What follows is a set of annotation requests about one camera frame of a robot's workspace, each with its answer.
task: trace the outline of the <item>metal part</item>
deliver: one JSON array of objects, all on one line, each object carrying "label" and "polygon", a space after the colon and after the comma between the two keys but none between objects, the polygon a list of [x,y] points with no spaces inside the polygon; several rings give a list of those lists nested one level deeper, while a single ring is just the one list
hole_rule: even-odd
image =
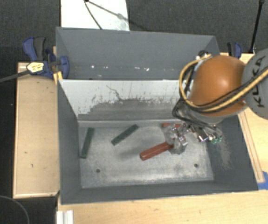
[{"label": "metal part", "polygon": [[68,210],[56,212],[56,224],[74,224],[74,211]]},{"label": "metal part", "polygon": [[[85,139],[83,131],[84,128],[79,127],[80,149]],[[95,128],[87,158],[79,159],[82,188],[100,188],[102,191],[102,187],[112,186],[213,181],[206,144],[199,145],[191,133],[186,136],[189,147],[181,155],[166,151],[142,161],[141,152],[164,142],[161,127],[139,127],[126,140],[112,145],[110,137],[123,131],[124,127]]]},{"label": "metal part", "polygon": [[94,128],[88,128],[87,129],[87,133],[86,133],[86,137],[84,140],[84,144],[80,153],[80,158],[86,159],[87,158],[87,154],[88,154],[88,150],[90,147],[90,143],[91,143],[91,139],[94,133]]},{"label": "metal part", "polygon": [[131,127],[129,127],[128,129],[126,129],[125,131],[123,131],[120,135],[118,135],[117,137],[115,137],[111,143],[113,145],[118,144],[119,142],[123,141],[124,139],[126,139],[127,137],[129,137],[132,133],[134,133],[139,127],[137,125],[132,125]]},{"label": "metal part", "polygon": [[205,56],[207,56],[209,54],[209,52],[207,52],[206,50],[201,50],[198,55],[196,56],[196,59],[200,59],[203,58]]},{"label": "metal part", "polygon": [[172,154],[181,154],[185,151],[188,142],[184,136],[187,127],[185,123],[178,126],[176,124],[170,124],[162,128],[165,140],[167,143],[173,145],[169,152]]},{"label": "metal part", "polygon": [[206,140],[209,140],[209,136],[202,128],[196,127],[196,133],[198,141],[204,142]]}]

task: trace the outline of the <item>blue tape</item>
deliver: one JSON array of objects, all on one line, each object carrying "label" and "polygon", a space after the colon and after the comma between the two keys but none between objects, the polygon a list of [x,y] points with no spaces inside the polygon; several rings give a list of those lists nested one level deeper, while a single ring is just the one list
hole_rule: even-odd
[{"label": "blue tape", "polygon": [[259,190],[268,190],[268,173],[267,172],[263,172],[263,176],[264,176],[264,180],[265,182],[261,182],[261,183],[258,183],[258,189]]}]

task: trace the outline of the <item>wooden table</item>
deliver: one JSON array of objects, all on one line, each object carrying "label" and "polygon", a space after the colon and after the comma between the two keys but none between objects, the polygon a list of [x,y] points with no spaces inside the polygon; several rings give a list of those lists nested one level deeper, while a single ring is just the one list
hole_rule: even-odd
[{"label": "wooden table", "polygon": [[[244,54],[242,60],[246,62],[250,57]],[[20,63],[19,71],[25,70],[25,65]],[[53,81],[35,76],[18,79],[14,198],[58,193],[55,101]],[[239,118],[259,180],[260,166],[268,172],[268,120],[249,109]],[[268,191],[64,206],[59,203],[58,210],[73,210],[75,224],[268,224]]]}]

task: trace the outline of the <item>wooden board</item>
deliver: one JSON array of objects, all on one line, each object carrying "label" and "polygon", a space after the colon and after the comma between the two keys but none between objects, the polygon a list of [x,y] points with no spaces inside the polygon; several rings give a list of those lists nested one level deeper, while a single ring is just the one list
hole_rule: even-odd
[{"label": "wooden board", "polygon": [[[18,71],[26,63],[18,64]],[[59,155],[54,81],[18,78],[13,197],[55,196],[59,190]]]}]

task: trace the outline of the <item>yellow cable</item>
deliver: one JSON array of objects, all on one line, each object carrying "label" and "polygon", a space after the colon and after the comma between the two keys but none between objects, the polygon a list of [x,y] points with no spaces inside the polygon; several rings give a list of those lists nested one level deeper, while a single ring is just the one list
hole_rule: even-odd
[{"label": "yellow cable", "polygon": [[[181,71],[180,76],[179,76],[179,89],[181,92],[181,95],[184,99],[184,101],[191,107],[194,108],[203,108],[205,106],[198,106],[198,105],[194,105],[193,103],[191,103],[187,97],[186,94],[183,90],[182,87],[182,78],[183,78],[183,74],[186,72],[186,70],[191,66],[194,65],[195,63],[199,62],[199,60],[195,60],[192,61],[190,63],[188,63],[187,66],[184,67],[184,69]],[[211,111],[216,111],[220,108],[225,107],[226,105],[229,105],[231,103],[233,103],[234,101],[236,101],[237,99],[241,98],[244,94],[246,94],[248,91],[250,91],[252,88],[254,88],[259,82],[261,82],[266,76],[268,76],[268,69],[263,72],[262,74],[260,74],[252,83],[250,83],[246,88],[244,88],[243,90],[241,90],[240,92],[238,92],[235,96],[233,96],[232,98],[230,98],[229,100],[227,100],[226,102],[220,104],[220,105],[216,105],[215,107],[209,108],[209,109],[204,109],[201,110],[200,112],[211,112]]]},{"label": "yellow cable", "polygon": [[194,60],[194,61],[191,61],[190,63],[188,63],[181,71],[180,75],[179,75],[179,90],[180,90],[180,93],[183,97],[184,100],[187,100],[187,97],[186,97],[186,94],[184,92],[184,88],[182,87],[182,79],[183,79],[183,75],[184,73],[191,67],[193,66],[194,64],[197,64],[198,62],[202,61],[202,60],[205,60],[205,59],[208,59],[210,58],[212,55],[211,54],[208,54],[200,59],[197,59],[197,60]]}]

